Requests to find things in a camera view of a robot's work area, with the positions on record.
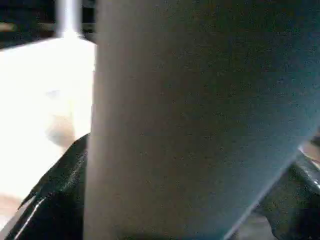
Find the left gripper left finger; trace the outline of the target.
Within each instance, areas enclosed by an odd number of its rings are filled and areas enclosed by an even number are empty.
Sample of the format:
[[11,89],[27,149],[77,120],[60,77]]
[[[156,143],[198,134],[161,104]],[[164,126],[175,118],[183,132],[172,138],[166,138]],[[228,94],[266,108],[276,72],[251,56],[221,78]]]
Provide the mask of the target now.
[[4,240],[81,240],[89,135],[40,178],[2,230]]

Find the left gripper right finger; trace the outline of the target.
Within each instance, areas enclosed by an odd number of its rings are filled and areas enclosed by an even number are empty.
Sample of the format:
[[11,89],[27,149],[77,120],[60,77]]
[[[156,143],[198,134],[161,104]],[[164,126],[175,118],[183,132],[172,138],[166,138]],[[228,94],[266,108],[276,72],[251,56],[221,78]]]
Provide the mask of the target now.
[[302,153],[259,202],[278,240],[320,238],[320,170]]

